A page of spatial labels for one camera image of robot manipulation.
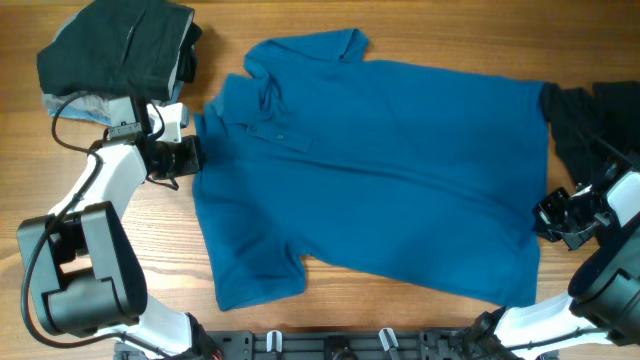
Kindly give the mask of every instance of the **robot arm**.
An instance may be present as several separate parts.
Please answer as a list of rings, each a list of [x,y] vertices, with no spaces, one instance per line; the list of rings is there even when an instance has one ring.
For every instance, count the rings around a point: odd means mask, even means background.
[[[120,340],[145,351],[147,358],[214,354],[215,343],[202,337],[204,330],[191,315],[174,312],[148,296],[142,268],[120,223],[135,189],[149,176],[172,179],[192,174],[204,162],[198,138],[180,136],[180,125],[188,116],[182,104],[162,108],[162,125],[156,122],[151,133],[146,111],[139,106],[135,111],[136,101],[131,104],[137,121],[111,128],[109,140],[94,143],[97,156],[87,157],[85,171],[65,199],[49,215],[26,220],[18,229],[23,259],[29,259],[45,227],[65,212],[32,272],[36,314],[52,335],[126,334]],[[90,179],[96,166],[99,172]],[[90,187],[67,208],[87,181]],[[61,269],[80,255],[90,256],[90,268],[68,273]]]
[[[596,236],[601,248],[578,269],[568,292],[500,318],[494,334],[505,347],[568,334],[513,351],[523,359],[579,344],[640,344],[640,173],[615,163],[602,173],[571,198],[557,190],[534,211],[538,230],[552,241],[561,238],[576,249]]]

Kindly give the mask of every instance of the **wood grain surface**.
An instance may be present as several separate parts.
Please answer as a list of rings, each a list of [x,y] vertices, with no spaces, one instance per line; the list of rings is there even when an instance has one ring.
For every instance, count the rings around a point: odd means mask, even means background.
[[[46,214],[85,167],[57,146],[41,104],[36,54],[83,0],[4,1],[0,7],[0,358],[110,359],[110,342],[56,350],[34,341],[20,317],[22,262],[15,233],[24,219]],[[541,79],[563,86],[640,79],[640,4],[634,1],[221,1],[191,4],[204,29],[196,44],[197,80],[182,100],[201,110],[243,56],[275,37],[359,27],[371,39],[366,59]],[[63,121],[66,141],[88,146],[103,128]],[[266,331],[377,330],[392,326],[467,326],[495,305],[304,259],[303,295],[222,313],[194,212],[191,177],[181,189],[143,185],[123,224],[144,268],[150,293],[188,311],[207,329]],[[549,157],[549,189],[571,187],[562,163]],[[594,242],[569,253],[540,242],[538,300],[564,291]],[[425,254],[424,261],[430,261]],[[568,359],[637,359],[640,349],[580,346]]]

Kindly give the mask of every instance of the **folded black shirt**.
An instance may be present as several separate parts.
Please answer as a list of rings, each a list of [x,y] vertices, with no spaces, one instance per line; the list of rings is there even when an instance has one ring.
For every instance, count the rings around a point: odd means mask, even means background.
[[[582,88],[545,84],[540,103],[556,153],[575,183],[591,183],[612,155],[590,133],[623,154],[640,153],[639,82],[595,83],[593,96]]]
[[[38,53],[40,87],[168,100],[193,13],[164,0],[96,0]]]

